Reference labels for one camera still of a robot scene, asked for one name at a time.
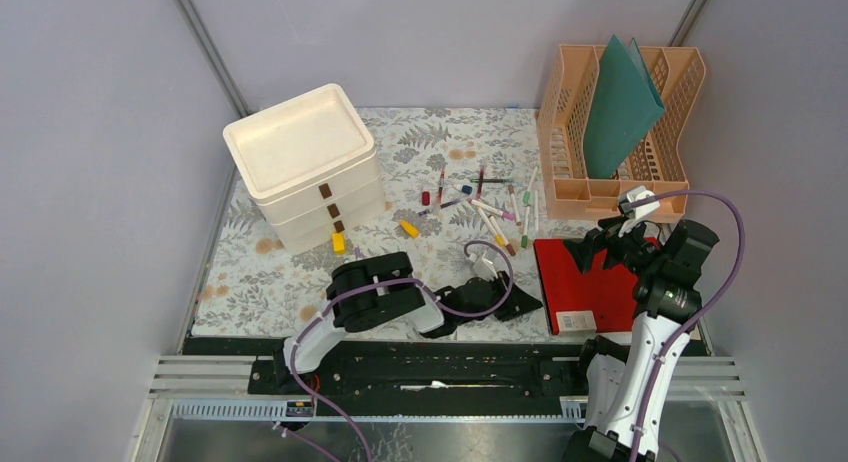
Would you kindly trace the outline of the red file folder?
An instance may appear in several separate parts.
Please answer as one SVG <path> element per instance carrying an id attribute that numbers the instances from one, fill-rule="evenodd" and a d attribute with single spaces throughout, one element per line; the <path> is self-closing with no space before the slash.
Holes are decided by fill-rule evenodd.
<path id="1" fill-rule="evenodd" d="M 631 332 L 636 275 L 621 265 L 605 269 L 605 252 L 595 257 L 587 273 L 582 273 L 561 239 L 537 239 L 533 247 L 551 335 Z"/>

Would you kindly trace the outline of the teal file folder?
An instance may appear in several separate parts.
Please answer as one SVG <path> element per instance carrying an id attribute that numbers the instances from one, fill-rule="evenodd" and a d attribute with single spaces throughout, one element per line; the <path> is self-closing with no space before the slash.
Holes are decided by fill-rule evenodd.
<path id="1" fill-rule="evenodd" d="M 591 179 L 608 179 L 665 113 L 638 43 L 613 35 L 599 60 L 583 154 Z"/>

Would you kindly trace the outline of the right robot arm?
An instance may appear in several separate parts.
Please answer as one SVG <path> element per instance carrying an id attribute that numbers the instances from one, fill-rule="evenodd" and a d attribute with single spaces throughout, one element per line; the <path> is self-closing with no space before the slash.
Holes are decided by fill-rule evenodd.
<path id="1" fill-rule="evenodd" d="M 625 216 L 603 219 L 583 240 L 564 243 L 582 274 L 603 253 L 603 269 L 622 266 L 637 277 L 630 345 L 597 336 L 583 345 L 573 368 L 588 405 L 583 427 L 567 442 L 565 461 L 657 459 L 672 375 L 691 339 L 688 323 L 702 307 L 694 285 L 718 236 L 683 219 L 658 244 L 646 238 L 645 223 L 626 230 L 628 221 Z"/>

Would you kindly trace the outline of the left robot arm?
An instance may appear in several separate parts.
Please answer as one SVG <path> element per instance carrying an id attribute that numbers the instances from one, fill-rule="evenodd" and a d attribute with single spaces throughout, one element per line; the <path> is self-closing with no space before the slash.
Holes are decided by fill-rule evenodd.
<path id="1" fill-rule="evenodd" d="M 510 272 L 498 270 L 489 247 L 464 249 L 474 276 L 464 284 L 436 291 L 413 277 L 405 252 L 346 263 L 331 273 L 327 303 L 273 355 L 272 380 L 288 393 L 318 388 L 323 358 L 346 336 L 407 319 L 426 339 L 447 337 L 467 323 L 489 316 L 508 322 L 543 307 L 516 286 Z"/>

